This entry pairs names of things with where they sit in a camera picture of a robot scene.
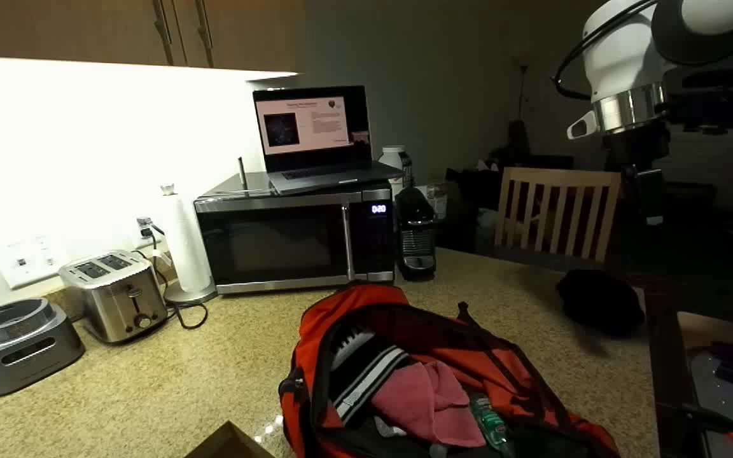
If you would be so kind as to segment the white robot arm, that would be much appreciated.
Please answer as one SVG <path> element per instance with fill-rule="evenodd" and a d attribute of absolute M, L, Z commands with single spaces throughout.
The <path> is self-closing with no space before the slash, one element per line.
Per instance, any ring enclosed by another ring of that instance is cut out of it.
<path fill-rule="evenodd" d="M 650 126 L 668 102 L 668 70 L 732 55 L 733 0 L 604 0 L 552 77 L 564 97 L 589 104 L 565 138 Z"/>

